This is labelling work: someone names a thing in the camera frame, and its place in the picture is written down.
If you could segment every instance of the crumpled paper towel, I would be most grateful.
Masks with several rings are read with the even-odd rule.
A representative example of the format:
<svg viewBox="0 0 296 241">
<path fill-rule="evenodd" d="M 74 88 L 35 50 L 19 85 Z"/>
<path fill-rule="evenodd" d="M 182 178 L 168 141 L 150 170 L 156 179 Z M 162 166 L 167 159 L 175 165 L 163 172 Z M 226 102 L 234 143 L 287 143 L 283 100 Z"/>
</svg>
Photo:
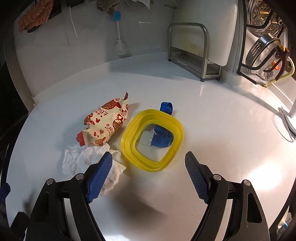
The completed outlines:
<svg viewBox="0 0 296 241">
<path fill-rule="evenodd" d="M 148 9 L 150 9 L 150 0 L 132 0 L 132 1 L 134 1 L 134 2 L 139 1 L 139 2 L 143 3 L 146 7 L 148 7 Z"/>
<path fill-rule="evenodd" d="M 100 192 L 101 195 L 105 195 L 118 183 L 120 174 L 126 169 L 121 159 L 121 152 L 110 149 L 107 143 L 103 146 L 81 147 L 79 144 L 68 146 L 65 150 L 62 171 L 72 176 L 84 173 L 91 164 L 98 163 L 106 151 L 112 154 L 112 167 Z"/>
</svg>

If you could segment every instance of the snack bag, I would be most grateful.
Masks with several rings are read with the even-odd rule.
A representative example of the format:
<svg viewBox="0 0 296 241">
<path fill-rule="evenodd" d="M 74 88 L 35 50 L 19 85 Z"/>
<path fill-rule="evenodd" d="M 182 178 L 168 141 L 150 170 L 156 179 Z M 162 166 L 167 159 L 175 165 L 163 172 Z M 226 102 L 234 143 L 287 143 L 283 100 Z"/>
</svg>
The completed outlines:
<svg viewBox="0 0 296 241">
<path fill-rule="evenodd" d="M 113 99 L 84 119 L 87 126 L 77 135 L 80 146 L 102 146 L 118 131 L 128 116 L 128 93 L 124 99 Z"/>
</svg>

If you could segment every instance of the metal screw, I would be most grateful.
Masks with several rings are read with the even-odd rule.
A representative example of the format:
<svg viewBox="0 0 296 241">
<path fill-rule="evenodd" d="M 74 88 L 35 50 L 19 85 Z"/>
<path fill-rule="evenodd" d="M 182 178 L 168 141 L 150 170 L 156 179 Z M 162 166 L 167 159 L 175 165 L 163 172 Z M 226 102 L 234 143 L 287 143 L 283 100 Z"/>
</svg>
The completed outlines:
<svg viewBox="0 0 296 241">
<path fill-rule="evenodd" d="M 52 178 L 47 179 L 47 181 L 46 181 L 46 184 L 47 184 L 47 185 L 51 185 L 51 184 L 53 184 L 53 183 L 54 183 L 54 180 L 53 180 Z"/>
<path fill-rule="evenodd" d="M 251 185 L 251 183 L 250 183 L 249 180 L 244 180 L 244 184 L 245 184 L 246 186 L 250 186 L 250 185 Z"/>
<path fill-rule="evenodd" d="M 218 175 L 218 174 L 215 174 L 215 175 L 213 176 L 213 178 L 214 178 L 215 180 L 217 180 L 217 181 L 220 181 L 220 180 L 221 180 L 221 176 Z"/>
<path fill-rule="evenodd" d="M 78 174 L 75 176 L 75 178 L 76 178 L 77 180 L 81 180 L 82 178 L 84 178 L 84 175 L 83 175 L 82 173 L 78 173 Z"/>
</svg>

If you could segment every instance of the white countertop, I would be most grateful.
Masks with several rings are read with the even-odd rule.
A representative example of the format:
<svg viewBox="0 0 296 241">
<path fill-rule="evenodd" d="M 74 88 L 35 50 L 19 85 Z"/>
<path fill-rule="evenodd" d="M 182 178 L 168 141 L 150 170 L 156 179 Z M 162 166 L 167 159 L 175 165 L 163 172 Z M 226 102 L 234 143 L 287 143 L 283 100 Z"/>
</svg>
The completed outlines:
<svg viewBox="0 0 296 241">
<path fill-rule="evenodd" d="M 41 101 L 30 113 L 12 153 L 6 199 L 9 223 L 18 211 L 30 215 L 48 178 L 68 180 L 61 165 L 64 150 L 75 143 L 90 112 L 113 98 L 129 93 L 129 122 L 145 109 L 173 104 L 173 116 L 185 137 L 172 162 L 149 173 L 127 163 L 119 183 L 91 203 L 93 215 L 107 241 L 190 240 L 206 205 L 196 194 L 184 165 L 192 151 L 198 161 L 226 180 L 249 179 L 270 226 L 283 207 L 296 176 L 295 143 L 288 142 L 281 118 L 282 103 L 261 86 L 245 92 L 219 81 L 200 82 L 172 62 L 126 67 L 88 79 L 86 84 Z M 127 126 L 114 134 L 111 148 L 120 149 Z M 216 240 L 222 240 L 231 202 Z M 80 240 L 69 214 L 74 240 Z"/>
</svg>

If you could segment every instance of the white cable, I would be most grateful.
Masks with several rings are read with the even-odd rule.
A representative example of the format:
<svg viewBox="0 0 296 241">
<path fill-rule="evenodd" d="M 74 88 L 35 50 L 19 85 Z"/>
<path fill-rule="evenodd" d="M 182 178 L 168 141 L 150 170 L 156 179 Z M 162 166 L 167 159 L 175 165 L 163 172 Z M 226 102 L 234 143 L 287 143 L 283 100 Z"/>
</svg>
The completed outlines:
<svg viewBox="0 0 296 241">
<path fill-rule="evenodd" d="M 73 23 L 73 20 L 72 20 L 72 16 L 71 16 L 71 6 L 69 6 L 69 9 L 70 9 L 70 18 L 71 18 L 71 22 L 72 22 L 72 25 L 73 25 L 73 28 L 74 28 L 74 31 L 75 31 L 76 37 L 78 38 L 77 33 L 76 33 L 76 30 L 75 30 L 75 27 L 74 27 L 74 23 Z"/>
</svg>

